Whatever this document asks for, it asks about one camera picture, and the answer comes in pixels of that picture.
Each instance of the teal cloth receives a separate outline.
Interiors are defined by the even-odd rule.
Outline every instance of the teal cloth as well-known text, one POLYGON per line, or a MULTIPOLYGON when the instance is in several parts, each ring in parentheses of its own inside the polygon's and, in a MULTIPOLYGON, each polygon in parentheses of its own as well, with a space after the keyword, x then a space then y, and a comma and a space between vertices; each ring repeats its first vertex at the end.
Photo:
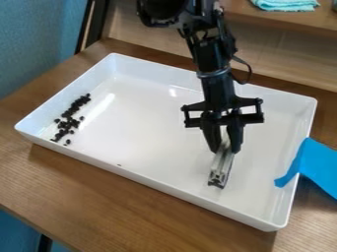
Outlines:
POLYGON ((251 0, 262 10, 274 12, 313 12, 319 6, 316 0, 251 0))
POLYGON ((284 187, 300 173, 337 200, 337 152, 306 138, 300 146, 287 174, 275 179, 277 187, 284 187))

